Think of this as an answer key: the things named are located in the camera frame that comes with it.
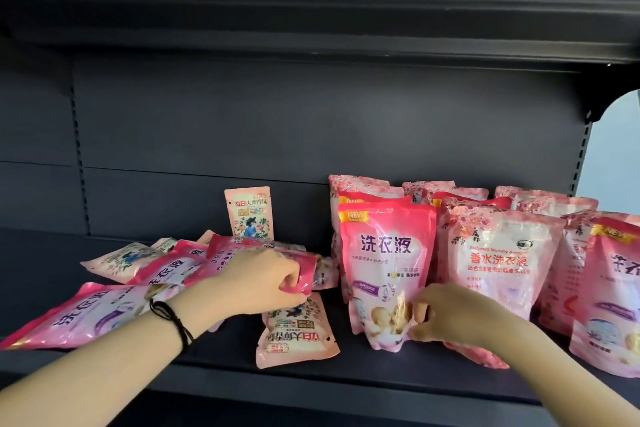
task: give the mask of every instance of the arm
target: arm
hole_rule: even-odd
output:
[[[414,304],[409,336],[447,341],[492,351],[508,363],[538,395],[561,427],[631,427],[640,411],[582,368],[546,334],[497,302],[455,284],[433,284]]]
[[[168,304],[198,337],[235,314],[304,302],[304,295],[279,289],[287,277],[297,281],[295,261],[273,250],[241,252],[220,276],[186,289]],[[3,425],[105,426],[181,348],[173,323],[143,314],[2,390]]]

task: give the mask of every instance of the panel seam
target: panel seam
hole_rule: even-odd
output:
[[[578,181],[580,180],[580,174],[582,173],[582,164],[584,163],[584,156],[587,154],[587,145],[589,144],[589,136],[591,135],[591,126],[593,124],[588,123],[584,126],[584,133],[582,134],[582,143],[580,144],[580,152],[578,153],[578,160],[573,170],[573,180],[570,187],[569,196],[575,196],[578,191]]]
[[[74,123],[74,140],[76,141],[76,161],[77,161],[77,170],[78,177],[80,179],[80,193],[82,197],[83,204],[83,214],[84,214],[84,229],[86,236],[91,236],[91,223],[89,221],[89,208],[86,200],[86,187],[84,182],[84,165],[82,162],[82,151],[80,148],[80,133],[78,130],[78,119],[76,112],[76,86],[74,81],[74,63],[73,60],[70,64],[70,77],[69,80],[71,82],[70,85],[70,102],[71,102],[71,116]]]

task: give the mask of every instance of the yellow new label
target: yellow new label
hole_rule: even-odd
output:
[[[364,199],[349,199],[346,196],[338,197],[338,201],[339,201],[340,204],[345,204],[345,203],[364,203]]]
[[[338,215],[341,223],[343,221],[362,221],[363,223],[369,221],[368,211],[339,211]]]
[[[601,237],[613,238],[619,242],[629,245],[637,236],[621,232],[615,228],[605,227],[604,225],[593,225],[591,229],[591,235],[599,235]]]

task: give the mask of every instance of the forearm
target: forearm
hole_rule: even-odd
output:
[[[168,303],[197,337],[233,314],[224,284],[208,279]],[[143,314],[0,392],[3,425],[107,425],[182,348],[176,327]]]
[[[513,319],[488,349],[523,377],[561,427],[640,425],[640,411],[528,321]]]

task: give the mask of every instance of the woman in blue dress illustration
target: woman in blue dress illustration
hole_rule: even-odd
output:
[[[246,220],[246,228],[244,229],[244,237],[245,238],[255,238],[258,234],[258,230],[255,229],[255,218],[249,218]]]

